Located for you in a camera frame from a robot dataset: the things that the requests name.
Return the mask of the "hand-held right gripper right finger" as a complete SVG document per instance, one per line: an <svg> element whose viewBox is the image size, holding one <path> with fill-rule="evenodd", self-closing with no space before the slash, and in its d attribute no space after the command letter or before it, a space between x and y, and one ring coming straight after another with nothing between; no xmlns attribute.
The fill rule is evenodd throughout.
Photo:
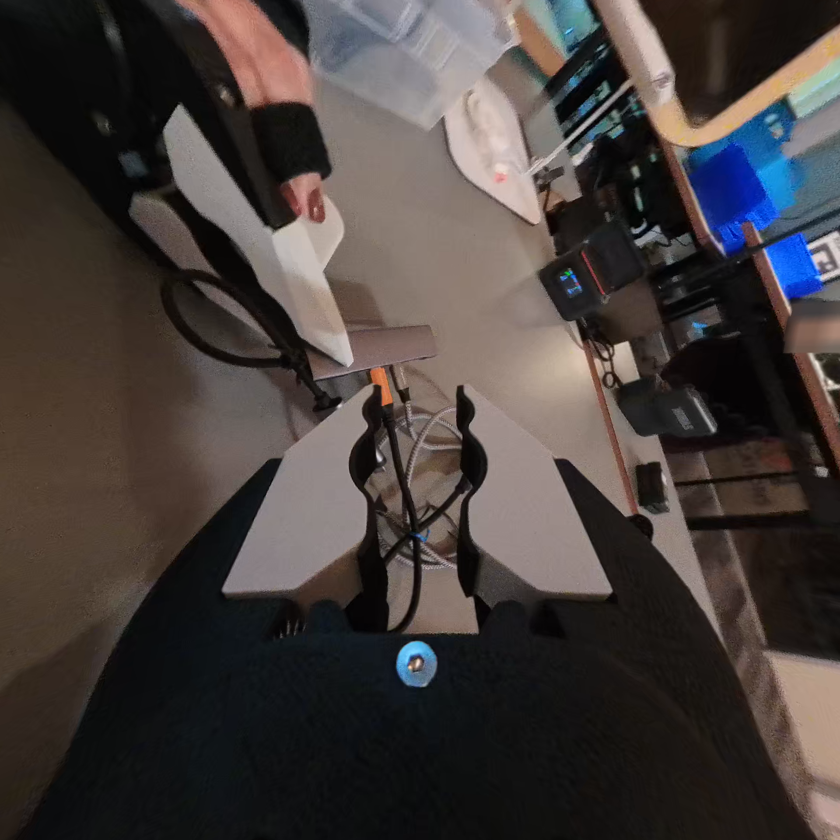
<svg viewBox="0 0 840 840"><path fill-rule="evenodd" d="M460 470L457 570L464 593L494 607L603 601L613 588L553 453L471 385L456 396Z"/></svg>

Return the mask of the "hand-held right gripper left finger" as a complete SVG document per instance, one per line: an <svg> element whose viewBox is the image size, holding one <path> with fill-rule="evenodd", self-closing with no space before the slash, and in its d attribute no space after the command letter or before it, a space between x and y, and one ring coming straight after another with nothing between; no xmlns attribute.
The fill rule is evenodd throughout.
<svg viewBox="0 0 840 840"><path fill-rule="evenodd" d="M352 625L384 631L387 571L375 502L382 389L367 385L291 446L250 525L222 592L275 596L307 614L319 602L350 609Z"/></svg>

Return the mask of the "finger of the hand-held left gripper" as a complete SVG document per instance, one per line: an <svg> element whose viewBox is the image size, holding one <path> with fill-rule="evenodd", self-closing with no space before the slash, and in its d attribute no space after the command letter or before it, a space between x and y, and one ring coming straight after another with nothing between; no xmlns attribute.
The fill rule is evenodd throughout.
<svg viewBox="0 0 840 840"><path fill-rule="evenodd" d="M349 335L302 222L277 230L265 224L183 105L168 119L163 138L179 192L238 248L298 334L340 365L351 365Z"/></svg>
<svg viewBox="0 0 840 840"><path fill-rule="evenodd" d="M129 216L174 268L217 275L205 252L206 246L214 243L213 226L176 186L136 192Z"/></svg>

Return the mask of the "grey usb hub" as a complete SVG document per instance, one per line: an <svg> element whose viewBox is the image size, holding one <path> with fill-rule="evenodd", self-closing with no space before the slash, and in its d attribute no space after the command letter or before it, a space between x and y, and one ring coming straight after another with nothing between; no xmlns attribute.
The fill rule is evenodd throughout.
<svg viewBox="0 0 840 840"><path fill-rule="evenodd" d="M355 329L348 333L353 361L344 365L319 350L307 350L314 381L324 382L345 375L412 361L424 361L438 354L434 332L428 325Z"/></svg>

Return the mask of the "person's left hand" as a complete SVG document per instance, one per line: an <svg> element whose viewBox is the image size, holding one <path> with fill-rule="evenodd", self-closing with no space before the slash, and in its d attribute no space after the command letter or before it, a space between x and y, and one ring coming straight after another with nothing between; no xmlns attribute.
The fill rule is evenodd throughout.
<svg viewBox="0 0 840 840"><path fill-rule="evenodd" d="M321 224L332 172L315 111L309 25L299 2L181 1L220 48L267 171L295 217Z"/></svg>

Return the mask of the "small black block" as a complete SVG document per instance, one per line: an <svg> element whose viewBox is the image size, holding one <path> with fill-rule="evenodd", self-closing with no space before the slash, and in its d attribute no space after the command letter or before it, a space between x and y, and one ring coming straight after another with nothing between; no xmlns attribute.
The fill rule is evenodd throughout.
<svg viewBox="0 0 840 840"><path fill-rule="evenodd" d="M658 461L635 467L637 503L654 515L670 512L668 482L665 470Z"/></svg>

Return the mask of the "grey box device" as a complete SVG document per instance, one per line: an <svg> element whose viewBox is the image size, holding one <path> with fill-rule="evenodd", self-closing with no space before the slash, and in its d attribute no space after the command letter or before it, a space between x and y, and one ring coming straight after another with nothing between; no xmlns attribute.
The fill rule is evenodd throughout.
<svg viewBox="0 0 840 840"><path fill-rule="evenodd" d="M655 377L620 385L616 403L634 432L641 437L709 437L718 424L705 400L692 386L672 388Z"/></svg>

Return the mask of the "white flat pad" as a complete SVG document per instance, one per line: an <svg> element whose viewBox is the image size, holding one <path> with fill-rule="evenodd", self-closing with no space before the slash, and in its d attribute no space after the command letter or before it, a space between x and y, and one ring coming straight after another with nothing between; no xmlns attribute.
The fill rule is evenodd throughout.
<svg viewBox="0 0 840 840"><path fill-rule="evenodd" d="M539 224L542 210L522 125L510 99L481 77L444 114L449 155L458 172L523 222Z"/></svg>

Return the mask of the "clear plastic container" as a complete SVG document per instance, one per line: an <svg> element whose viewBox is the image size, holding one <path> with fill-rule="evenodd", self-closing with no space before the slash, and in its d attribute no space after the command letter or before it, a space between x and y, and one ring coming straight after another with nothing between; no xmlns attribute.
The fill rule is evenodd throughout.
<svg viewBox="0 0 840 840"><path fill-rule="evenodd" d="M417 127L446 111L519 43L517 2L304 1L324 80Z"/></svg>

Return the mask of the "black device with small screen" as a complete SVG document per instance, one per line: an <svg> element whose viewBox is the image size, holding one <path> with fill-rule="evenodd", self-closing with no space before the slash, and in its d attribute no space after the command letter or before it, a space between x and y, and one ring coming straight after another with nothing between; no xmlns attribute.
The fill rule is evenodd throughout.
<svg viewBox="0 0 840 840"><path fill-rule="evenodd" d="M596 315L611 295L648 273L648 263L629 229L613 219L557 256L539 272L539 281L566 322Z"/></svg>

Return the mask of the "blue plastic bin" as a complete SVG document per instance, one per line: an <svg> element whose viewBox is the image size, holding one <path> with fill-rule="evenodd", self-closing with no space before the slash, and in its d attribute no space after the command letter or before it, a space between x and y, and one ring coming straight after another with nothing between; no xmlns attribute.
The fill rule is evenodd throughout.
<svg viewBox="0 0 840 840"><path fill-rule="evenodd" d="M686 157L686 170L710 234L725 256L746 245L745 224L762 231L781 215L773 191L739 142L712 151L694 149Z"/></svg>
<svg viewBox="0 0 840 840"><path fill-rule="evenodd" d="M822 276L802 233L793 234L764 251L789 300L805 298L823 289Z"/></svg>

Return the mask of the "dark panel with plywood edge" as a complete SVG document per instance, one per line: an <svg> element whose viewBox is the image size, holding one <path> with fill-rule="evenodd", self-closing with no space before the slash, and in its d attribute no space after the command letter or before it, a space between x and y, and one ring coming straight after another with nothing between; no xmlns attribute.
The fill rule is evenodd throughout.
<svg viewBox="0 0 840 840"><path fill-rule="evenodd" d="M594 1L662 140L723 139L838 61L838 1Z"/></svg>

